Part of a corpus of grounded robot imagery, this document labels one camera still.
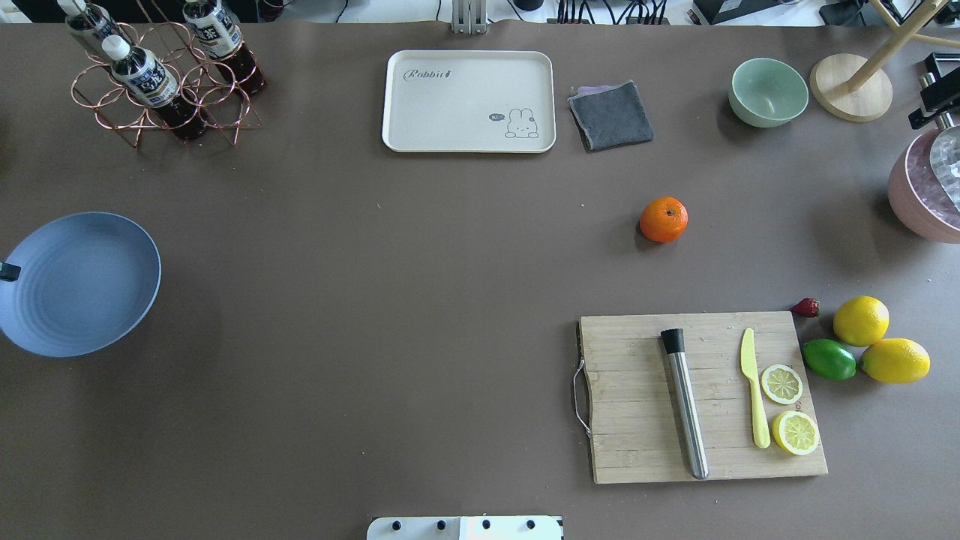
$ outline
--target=green bowl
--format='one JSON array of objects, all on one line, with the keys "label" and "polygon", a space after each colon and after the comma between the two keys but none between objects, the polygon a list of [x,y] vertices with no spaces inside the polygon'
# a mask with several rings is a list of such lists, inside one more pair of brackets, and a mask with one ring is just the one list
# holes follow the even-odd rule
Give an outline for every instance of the green bowl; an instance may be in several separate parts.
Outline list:
[{"label": "green bowl", "polygon": [[809,101],[800,73],[769,58],[741,63],[733,71],[729,98],[733,113],[758,128],[782,126],[799,116]]}]

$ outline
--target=plastic bottle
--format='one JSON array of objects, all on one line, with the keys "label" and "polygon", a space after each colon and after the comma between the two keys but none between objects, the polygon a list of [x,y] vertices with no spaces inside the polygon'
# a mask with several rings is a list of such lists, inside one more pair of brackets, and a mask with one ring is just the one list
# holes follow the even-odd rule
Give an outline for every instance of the plastic bottle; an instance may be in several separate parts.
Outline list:
[{"label": "plastic bottle", "polygon": [[148,49],[130,45],[118,36],[104,39],[104,52],[113,60],[113,78],[157,116],[181,140],[204,134],[206,111],[180,95],[180,81]]},{"label": "plastic bottle", "polygon": [[57,0],[57,3],[66,13],[65,22],[70,34],[91,56],[108,61],[102,47],[104,39],[120,36],[126,40],[113,17],[100,6],[87,4],[85,0]]},{"label": "plastic bottle", "polygon": [[[267,85],[263,71],[256,65],[243,35],[221,0],[186,0],[183,18],[211,59],[233,71],[237,84],[250,95]],[[230,73],[220,64],[220,73],[230,80]]]}]

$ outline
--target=knife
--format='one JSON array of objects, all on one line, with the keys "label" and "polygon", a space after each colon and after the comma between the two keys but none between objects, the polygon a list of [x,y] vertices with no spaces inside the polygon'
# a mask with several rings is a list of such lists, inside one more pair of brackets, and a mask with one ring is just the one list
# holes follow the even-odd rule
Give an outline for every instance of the knife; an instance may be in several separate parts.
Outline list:
[{"label": "knife", "polygon": [[760,448],[767,448],[770,446],[770,429],[767,428],[767,413],[763,410],[763,397],[760,396],[760,383],[756,376],[756,350],[752,328],[743,331],[743,340],[740,341],[740,371],[750,381],[754,443]]}]

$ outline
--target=rabbit illustration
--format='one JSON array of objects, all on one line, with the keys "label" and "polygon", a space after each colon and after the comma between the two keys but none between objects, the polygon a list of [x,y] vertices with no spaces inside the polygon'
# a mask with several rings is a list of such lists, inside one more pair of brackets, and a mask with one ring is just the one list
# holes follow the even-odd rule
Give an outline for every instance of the rabbit illustration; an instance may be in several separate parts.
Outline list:
[{"label": "rabbit illustration", "polygon": [[537,121],[534,120],[534,112],[529,109],[510,109],[510,122],[507,124],[508,138],[537,138]]}]

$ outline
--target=yellow lemon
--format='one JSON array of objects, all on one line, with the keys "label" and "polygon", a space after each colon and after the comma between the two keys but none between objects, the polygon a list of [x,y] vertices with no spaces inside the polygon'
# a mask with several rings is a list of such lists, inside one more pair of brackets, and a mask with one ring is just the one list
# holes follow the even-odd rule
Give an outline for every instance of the yellow lemon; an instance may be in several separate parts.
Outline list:
[{"label": "yellow lemon", "polygon": [[854,347],[873,345],[890,326],[890,310],[872,296],[858,296],[845,302],[833,316],[833,333]]},{"label": "yellow lemon", "polygon": [[804,382],[800,380],[800,374],[783,364],[774,364],[763,370],[760,387],[768,398],[780,405],[792,405],[804,393]]},{"label": "yellow lemon", "polygon": [[820,431],[806,413],[788,410],[774,417],[770,431],[781,448],[793,455],[807,455],[820,444]]},{"label": "yellow lemon", "polygon": [[902,337],[881,339],[863,356],[863,371],[880,382],[913,382],[930,371],[930,355],[916,341]]}]

